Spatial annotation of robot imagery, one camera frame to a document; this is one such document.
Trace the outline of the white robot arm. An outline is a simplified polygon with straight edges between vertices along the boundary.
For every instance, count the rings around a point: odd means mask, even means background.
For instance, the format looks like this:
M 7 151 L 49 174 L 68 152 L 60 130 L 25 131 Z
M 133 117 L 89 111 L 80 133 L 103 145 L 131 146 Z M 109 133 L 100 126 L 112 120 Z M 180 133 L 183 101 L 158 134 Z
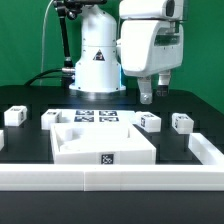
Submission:
M 143 104 L 169 91 L 171 70 L 182 64 L 185 0 L 122 0 L 115 19 L 95 3 L 82 7 L 81 58 L 70 89 L 89 99 L 126 90 L 121 76 L 135 77 Z

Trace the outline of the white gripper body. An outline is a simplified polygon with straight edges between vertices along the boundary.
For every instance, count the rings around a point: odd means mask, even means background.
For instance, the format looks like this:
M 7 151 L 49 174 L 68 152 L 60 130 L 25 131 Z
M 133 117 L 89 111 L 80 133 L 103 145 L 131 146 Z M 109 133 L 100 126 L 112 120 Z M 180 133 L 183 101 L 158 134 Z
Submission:
M 120 58 L 124 74 L 146 77 L 179 67 L 183 26 L 160 20 L 126 20 L 121 27 Z

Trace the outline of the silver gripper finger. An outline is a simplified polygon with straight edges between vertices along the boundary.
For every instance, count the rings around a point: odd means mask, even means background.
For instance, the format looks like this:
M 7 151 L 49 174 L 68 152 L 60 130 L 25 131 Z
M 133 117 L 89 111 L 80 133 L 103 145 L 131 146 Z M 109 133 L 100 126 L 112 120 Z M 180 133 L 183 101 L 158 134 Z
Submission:
M 152 103 L 152 84 L 151 77 L 140 77 L 137 79 L 140 90 L 140 102 L 142 104 Z
M 169 93 L 169 84 L 171 80 L 171 72 L 163 71 L 158 76 L 158 86 L 156 94 L 160 97 L 165 97 Z

